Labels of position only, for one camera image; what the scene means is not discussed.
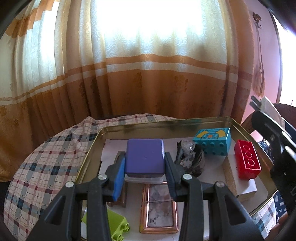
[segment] orange curtain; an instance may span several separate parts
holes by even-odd
[[[241,122],[254,46],[244,1],[35,0],[0,40],[0,179],[50,136],[111,115]]]

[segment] copper picture frame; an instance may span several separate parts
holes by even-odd
[[[140,233],[174,234],[178,231],[178,207],[177,203],[170,197],[168,183],[145,184],[142,197]]]

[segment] plaid fabric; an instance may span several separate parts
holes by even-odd
[[[170,119],[173,118],[151,114],[109,120],[87,117],[78,125],[49,138],[27,157],[10,183],[4,205],[4,222],[10,232],[18,240],[27,238],[62,186],[75,180],[100,129]]]
[[[272,198],[258,213],[252,216],[263,238],[266,238],[273,226],[276,225],[276,207]]]

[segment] purple block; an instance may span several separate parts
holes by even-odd
[[[129,177],[161,177],[165,172],[163,140],[129,139],[125,172]]]

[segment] pink wall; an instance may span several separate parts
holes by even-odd
[[[253,20],[253,12],[257,13],[261,17],[259,24],[262,26],[259,29],[261,48],[262,48],[262,60],[264,66],[264,76],[265,76],[265,92],[266,96],[272,103],[276,102],[276,97],[279,88],[279,75],[280,75],[280,57],[279,57],[279,44],[276,36],[276,31],[274,28],[273,21],[269,14],[269,11],[258,1],[258,0],[245,0],[249,11],[251,19]],[[253,32],[255,41],[255,66],[259,64],[260,61],[260,49],[259,40],[257,37],[256,27],[253,22]],[[254,91],[251,90],[249,101],[251,101],[251,96],[255,95]],[[252,112],[253,108],[247,104],[242,121],[244,121]],[[257,140],[261,140],[262,137],[254,132],[252,136]]]

